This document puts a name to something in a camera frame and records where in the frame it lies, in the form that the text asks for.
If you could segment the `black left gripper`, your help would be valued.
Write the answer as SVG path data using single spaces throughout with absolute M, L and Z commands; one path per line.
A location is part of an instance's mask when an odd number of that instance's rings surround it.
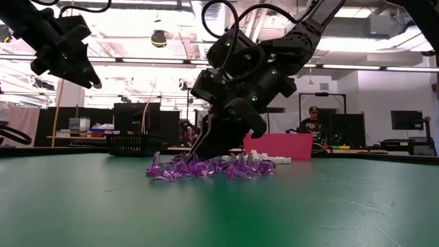
M 45 38 L 37 49 L 31 69 L 37 74 L 51 75 L 90 89 L 100 89 L 102 83 L 87 56 L 88 45 L 83 40 L 91 31 L 82 16 L 50 18 L 43 30 Z

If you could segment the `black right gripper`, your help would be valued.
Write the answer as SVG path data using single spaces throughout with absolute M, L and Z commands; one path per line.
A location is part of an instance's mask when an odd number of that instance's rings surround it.
M 274 67 L 266 67 L 243 82 L 233 82 L 216 103 L 213 115 L 202 119 L 201 132 L 190 154 L 206 160 L 228 153 L 243 143 L 245 135 L 260 138 L 267 131 L 261 117 L 268 104 L 280 93 L 289 97 L 297 90 L 293 78 Z

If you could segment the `yellow vertical pole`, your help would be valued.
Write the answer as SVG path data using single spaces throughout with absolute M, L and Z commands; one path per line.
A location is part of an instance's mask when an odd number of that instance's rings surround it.
M 52 133 L 51 133 L 51 148 L 55 147 L 56 127 L 58 123 L 58 115 L 59 115 L 60 103 L 62 100 L 63 89 L 64 89 L 64 79 L 61 79 L 61 81 L 59 81 L 58 83 L 57 92 L 56 92 L 56 109 L 55 109 L 54 122 L 53 122 Z

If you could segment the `wooden shelf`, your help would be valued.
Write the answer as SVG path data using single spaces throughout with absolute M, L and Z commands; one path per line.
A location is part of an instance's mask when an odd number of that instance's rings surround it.
M 46 136 L 48 139 L 68 139 L 68 140 L 83 140 L 83 141 L 105 141 L 106 137 L 53 137 Z

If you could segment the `tall black cabinet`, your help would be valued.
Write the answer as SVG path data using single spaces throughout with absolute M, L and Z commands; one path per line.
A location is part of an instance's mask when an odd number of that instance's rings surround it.
M 142 133 L 141 124 L 146 103 L 114 103 L 114 126 L 121 134 Z M 144 117 L 145 129 L 148 134 L 160 132 L 160 104 L 149 103 Z

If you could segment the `pink plastic bin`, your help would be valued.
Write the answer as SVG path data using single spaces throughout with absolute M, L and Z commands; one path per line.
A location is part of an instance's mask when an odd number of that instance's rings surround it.
M 264 134 L 252 139 L 250 134 L 244 138 L 244 152 L 252 150 L 268 156 L 291 158 L 293 161 L 307 161 L 311 158 L 313 137 L 311 134 Z

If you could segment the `ceiling light strip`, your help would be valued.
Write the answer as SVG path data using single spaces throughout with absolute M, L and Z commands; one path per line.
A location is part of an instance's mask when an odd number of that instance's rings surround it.
M 360 71 L 376 71 L 380 70 L 379 66 L 368 65 L 351 65 L 351 64 L 321 64 L 323 69 L 338 69 L 338 70 L 360 70 Z
M 386 67 L 386 71 L 408 73 L 439 73 L 439 67 Z
M 178 59 L 153 59 L 153 58 L 121 58 L 121 61 L 128 63 L 145 63 L 145 64 L 185 64 L 186 60 Z

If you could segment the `black slotted plastic basket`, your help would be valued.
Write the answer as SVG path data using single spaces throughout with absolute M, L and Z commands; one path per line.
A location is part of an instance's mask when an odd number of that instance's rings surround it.
M 112 156 L 149 157 L 162 148 L 163 137 L 154 134 L 107 134 L 106 144 Z

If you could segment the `black ceiling spotlight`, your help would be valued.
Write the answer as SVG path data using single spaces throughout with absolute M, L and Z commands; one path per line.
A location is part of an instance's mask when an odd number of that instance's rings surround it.
M 164 30 L 154 30 L 150 42 L 155 48 L 165 48 L 167 46 L 167 39 Z

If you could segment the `person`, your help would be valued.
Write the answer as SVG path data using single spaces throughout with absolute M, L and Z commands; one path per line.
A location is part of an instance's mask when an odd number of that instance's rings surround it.
M 309 117 L 302 120 L 298 131 L 300 133 L 310 133 L 313 136 L 313 142 L 323 144 L 326 141 L 326 130 L 318 118 L 319 109 L 317 106 L 309 108 Z

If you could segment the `black cabinet green lights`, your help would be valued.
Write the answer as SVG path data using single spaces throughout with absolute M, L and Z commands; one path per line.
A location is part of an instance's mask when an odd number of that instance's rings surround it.
M 331 115 L 329 122 L 329 145 L 347 145 L 350 149 L 366 148 L 364 115 Z

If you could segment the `black monitor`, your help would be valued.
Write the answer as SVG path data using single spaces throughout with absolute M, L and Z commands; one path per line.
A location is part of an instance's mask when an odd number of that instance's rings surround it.
M 392 110 L 393 130 L 423 130 L 423 112 L 420 110 Z

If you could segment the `dark desk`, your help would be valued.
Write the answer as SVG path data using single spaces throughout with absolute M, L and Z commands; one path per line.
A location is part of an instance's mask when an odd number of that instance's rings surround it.
M 437 156 L 433 139 L 427 137 L 410 137 L 409 139 L 386 139 L 380 141 L 382 150 L 408 152 L 414 156 Z

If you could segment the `black table frame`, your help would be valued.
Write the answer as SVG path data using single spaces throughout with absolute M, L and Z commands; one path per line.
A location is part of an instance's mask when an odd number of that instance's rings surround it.
M 107 154 L 107 148 L 14 148 L 12 146 L 0 147 L 0 158 L 24 157 L 24 156 L 51 156 L 65 154 Z M 439 157 L 434 156 L 402 156 L 374 152 L 343 153 L 340 150 L 327 153 L 311 154 L 311 158 L 350 158 L 374 161 L 387 161 L 395 163 L 412 163 L 417 165 L 439 166 Z

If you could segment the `silver ventilation duct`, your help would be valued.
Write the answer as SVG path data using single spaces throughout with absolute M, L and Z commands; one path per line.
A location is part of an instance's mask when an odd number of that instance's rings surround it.
M 219 69 L 232 47 L 234 31 L 225 32 L 225 29 L 229 27 L 229 21 L 234 21 L 234 16 L 229 8 L 231 3 L 227 5 L 222 1 L 210 5 L 202 12 L 209 1 L 190 0 L 195 14 L 195 44 L 201 58 Z

